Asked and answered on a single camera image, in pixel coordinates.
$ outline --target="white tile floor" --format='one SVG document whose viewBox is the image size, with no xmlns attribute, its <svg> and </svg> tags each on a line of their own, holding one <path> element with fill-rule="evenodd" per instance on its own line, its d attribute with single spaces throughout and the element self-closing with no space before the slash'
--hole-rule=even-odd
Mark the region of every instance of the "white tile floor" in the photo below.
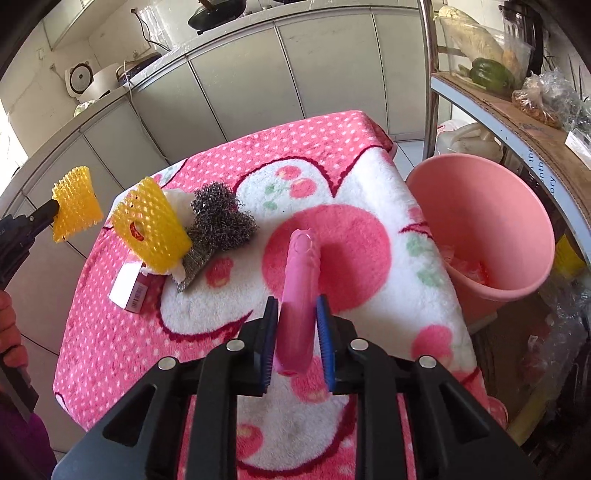
<svg viewBox="0 0 591 480">
<path fill-rule="evenodd" d="M 404 180 L 410 171 L 423 160 L 423 140 L 411 142 L 397 142 L 398 151 L 394 157 L 394 164 Z"/>
</svg>

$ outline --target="window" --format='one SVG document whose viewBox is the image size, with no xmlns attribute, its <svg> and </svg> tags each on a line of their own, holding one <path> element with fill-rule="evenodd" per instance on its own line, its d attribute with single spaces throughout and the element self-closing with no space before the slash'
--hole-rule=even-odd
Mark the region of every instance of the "window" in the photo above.
<svg viewBox="0 0 591 480">
<path fill-rule="evenodd" d="M 0 194 L 27 160 L 27 154 L 14 133 L 0 100 Z"/>
</svg>

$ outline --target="yellow fruit net sleeve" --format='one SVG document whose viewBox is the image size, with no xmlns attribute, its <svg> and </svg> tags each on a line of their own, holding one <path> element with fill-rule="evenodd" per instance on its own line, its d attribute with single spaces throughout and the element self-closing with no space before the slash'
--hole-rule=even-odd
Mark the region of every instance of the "yellow fruit net sleeve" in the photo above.
<svg viewBox="0 0 591 480">
<path fill-rule="evenodd" d="M 103 218 L 95 197 L 88 167 L 76 167 L 53 187 L 54 200 L 60 204 L 53 220 L 53 241 L 63 242 L 71 235 L 96 225 Z"/>
<path fill-rule="evenodd" d="M 167 274 L 191 248 L 189 236 L 152 177 L 127 194 L 111 221 L 127 246 L 157 274 Z"/>
</svg>

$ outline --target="human hand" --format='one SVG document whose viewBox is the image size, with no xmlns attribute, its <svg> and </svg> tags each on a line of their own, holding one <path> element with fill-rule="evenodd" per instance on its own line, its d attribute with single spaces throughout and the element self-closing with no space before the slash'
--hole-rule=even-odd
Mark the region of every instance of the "human hand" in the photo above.
<svg viewBox="0 0 591 480">
<path fill-rule="evenodd" d="M 26 367 L 29 364 L 27 349 L 21 343 L 21 332 L 17 327 L 17 314 L 12 308 L 12 298 L 0 290 L 0 355 L 8 367 Z"/>
</svg>

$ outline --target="pink bucket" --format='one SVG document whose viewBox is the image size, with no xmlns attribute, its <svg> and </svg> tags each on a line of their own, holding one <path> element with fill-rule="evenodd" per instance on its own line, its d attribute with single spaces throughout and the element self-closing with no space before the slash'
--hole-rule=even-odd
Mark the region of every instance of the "pink bucket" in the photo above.
<svg viewBox="0 0 591 480">
<path fill-rule="evenodd" d="M 466 323 L 534 292 L 554 261 L 554 234 L 538 197 L 513 172 L 485 158 L 446 154 L 420 163 L 407 186 L 439 248 L 482 262 L 489 286 L 446 265 Z"/>
</svg>

